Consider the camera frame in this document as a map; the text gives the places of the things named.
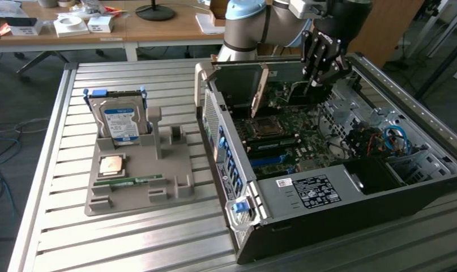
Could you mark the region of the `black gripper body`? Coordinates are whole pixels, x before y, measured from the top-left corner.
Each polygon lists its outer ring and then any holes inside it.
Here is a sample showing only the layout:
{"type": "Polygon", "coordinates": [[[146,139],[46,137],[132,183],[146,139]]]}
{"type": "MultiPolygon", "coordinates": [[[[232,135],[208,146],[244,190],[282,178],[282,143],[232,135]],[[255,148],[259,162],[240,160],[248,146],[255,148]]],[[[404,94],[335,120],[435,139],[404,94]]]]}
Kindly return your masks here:
{"type": "Polygon", "coordinates": [[[326,11],[315,20],[315,33],[330,43],[350,45],[372,10],[372,1],[326,1],[326,11]]]}

